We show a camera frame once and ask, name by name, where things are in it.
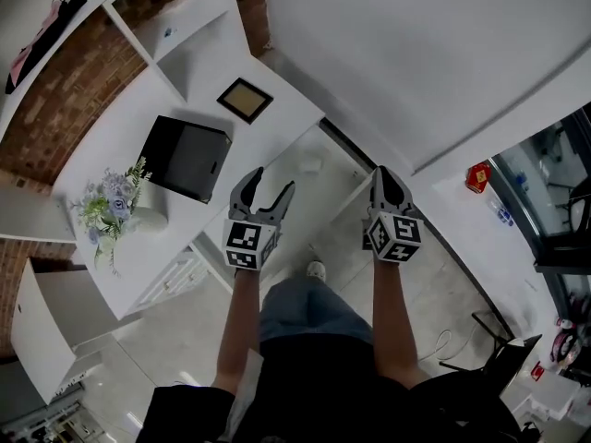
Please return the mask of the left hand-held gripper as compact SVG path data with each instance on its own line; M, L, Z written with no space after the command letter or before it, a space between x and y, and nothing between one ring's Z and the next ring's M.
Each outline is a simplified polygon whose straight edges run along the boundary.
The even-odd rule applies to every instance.
M251 206L264 168L246 174L230 195L228 218L223 224L225 263L237 269L261 270L279 242L281 223L296 191L287 184L272 205L255 213Z

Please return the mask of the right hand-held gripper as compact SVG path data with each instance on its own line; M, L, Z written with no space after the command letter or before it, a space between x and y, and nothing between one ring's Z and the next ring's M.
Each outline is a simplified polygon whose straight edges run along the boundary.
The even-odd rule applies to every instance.
M420 249L424 222L416 213L412 194L388 167L372 175L368 218L362 221L362 249L378 260L406 263Z

